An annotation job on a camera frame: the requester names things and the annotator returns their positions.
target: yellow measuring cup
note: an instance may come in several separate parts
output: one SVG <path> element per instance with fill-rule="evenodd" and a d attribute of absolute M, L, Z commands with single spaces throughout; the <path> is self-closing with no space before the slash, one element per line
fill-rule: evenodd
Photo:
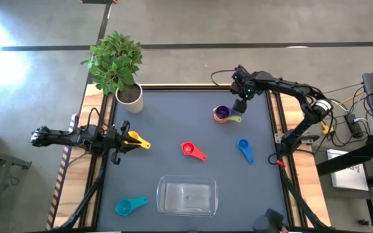
<path fill-rule="evenodd" d="M 129 136 L 133 139 L 136 139 L 138 140 L 139 142 L 141 142 L 141 146 L 145 149 L 149 149 L 150 148 L 150 143 L 146 140 L 144 140 L 143 138 L 141 138 L 141 136 L 139 136 L 138 133 L 136 133 L 135 131 L 129 131 Z M 139 143 L 129 143 L 128 141 L 124 141 L 124 143 L 126 144 L 139 144 Z"/>

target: potted plant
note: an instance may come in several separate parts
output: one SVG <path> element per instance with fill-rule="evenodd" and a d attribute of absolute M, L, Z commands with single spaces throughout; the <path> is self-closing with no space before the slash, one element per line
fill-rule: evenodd
<path fill-rule="evenodd" d="M 143 108 L 142 87 L 133 75 L 142 64 L 141 44 L 117 31 L 100 39 L 90 47 L 90 57 L 84 61 L 92 80 L 105 95 L 115 94 L 116 99 L 131 113 Z"/>

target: green leaves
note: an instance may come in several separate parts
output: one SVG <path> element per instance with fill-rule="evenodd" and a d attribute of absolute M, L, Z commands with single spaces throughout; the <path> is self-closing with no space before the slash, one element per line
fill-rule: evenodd
<path fill-rule="evenodd" d="M 98 89 L 108 95 L 134 85 L 133 74 L 142 64 L 141 44 L 117 31 L 90 47 L 90 57 L 82 62 L 89 68 Z"/>

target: gray floor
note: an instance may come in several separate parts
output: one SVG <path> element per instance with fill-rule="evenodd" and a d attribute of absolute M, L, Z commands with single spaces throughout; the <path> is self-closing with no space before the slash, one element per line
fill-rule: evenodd
<path fill-rule="evenodd" d="M 75 0 L 0 1 L 0 46 L 94 44 L 103 12 L 103 5 Z M 107 32 L 115 29 L 157 44 L 373 41 L 373 0 L 120 0 Z M 79 63 L 86 54 L 0 52 L 0 151 L 33 161 L 29 171 L 12 171 L 21 182 L 0 200 L 0 232 L 45 228 L 62 147 L 33 148 L 30 132 L 67 129 L 84 93 L 87 69 Z M 373 47 L 147 50 L 143 63 L 141 83 L 209 83 L 211 72 L 242 64 L 327 91 L 373 72 Z M 231 81 L 228 74 L 216 78 Z M 329 97 L 343 100 L 354 91 Z M 361 106 L 355 114 L 365 116 Z M 333 226 L 368 230 L 355 224 L 368 219 L 364 200 L 347 198 L 326 179 L 322 185 Z"/>

